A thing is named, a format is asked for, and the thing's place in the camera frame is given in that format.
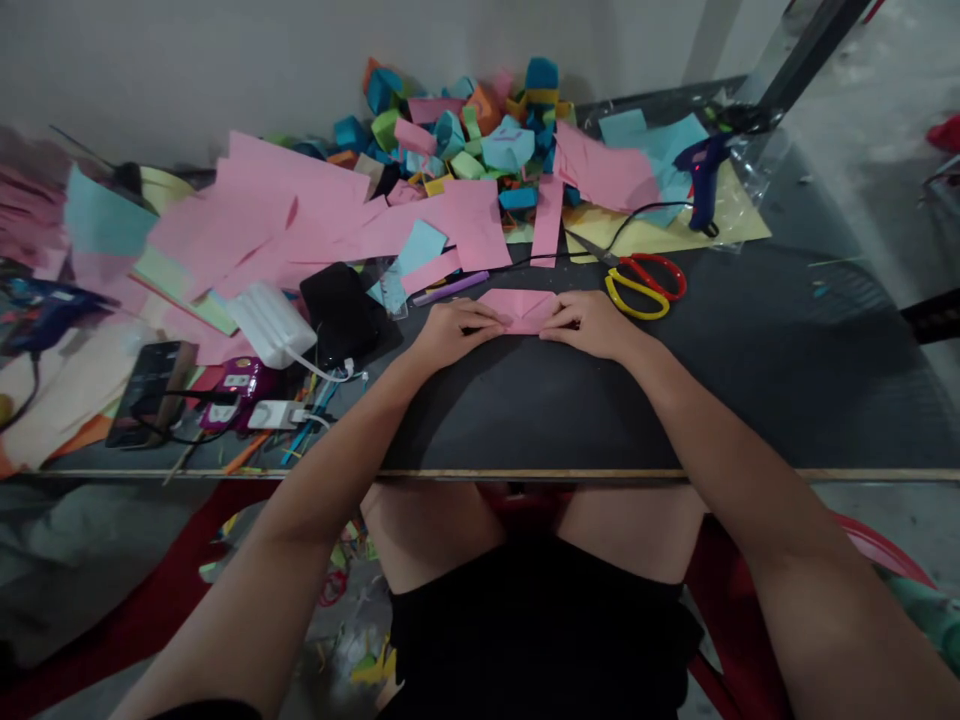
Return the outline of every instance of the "hand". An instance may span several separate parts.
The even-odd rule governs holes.
[[[453,365],[487,340],[503,335],[509,320],[496,311],[468,298],[438,303],[430,310],[426,325],[407,351],[417,366],[428,374]],[[464,330],[474,332],[464,334]]]
[[[638,343],[653,340],[599,290],[561,293],[553,313],[544,323],[540,339],[566,343],[594,357],[622,363]]]

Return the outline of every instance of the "yellow scissors handle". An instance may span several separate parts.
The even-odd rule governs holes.
[[[670,312],[670,301],[667,300],[663,295],[658,293],[656,290],[651,290],[646,285],[641,285],[638,282],[634,282],[630,278],[624,277],[616,268],[610,268],[610,272],[607,273],[605,281],[607,284],[607,292],[610,294],[610,299],[613,300],[613,304],[617,306],[617,309],[620,310],[620,312],[626,313],[630,317],[635,317],[637,320],[659,320],[668,312]],[[623,301],[623,298],[620,297],[620,293],[617,292],[617,286],[614,284],[614,281],[620,283],[621,285],[626,285],[631,290],[641,292],[647,297],[653,298],[660,303],[660,310],[653,313],[644,313],[640,312],[639,310],[634,310]]]

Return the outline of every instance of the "metal pole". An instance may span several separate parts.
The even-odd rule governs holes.
[[[760,105],[786,112],[857,24],[872,0],[823,0]]]

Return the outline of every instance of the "blue glue gun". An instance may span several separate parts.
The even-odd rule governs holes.
[[[710,238],[720,234],[713,222],[717,205],[717,170],[720,163],[730,157],[728,143],[732,133],[711,135],[696,145],[691,145],[673,161],[677,170],[690,173],[693,178],[693,217],[690,229],[698,230]]]
[[[25,317],[4,343],[4,353],[41,353],[52,348],[80,318],[110,311],[116,300],[63,283],[14,277],[3,281],[10,302]]]

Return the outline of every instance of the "black phone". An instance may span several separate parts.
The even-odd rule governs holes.
[[[317,333],[317,364],[323,370],[359,359],[377,346],[377,301],[363,291],[360,276],[334,263],[300,283],[300,294]]]

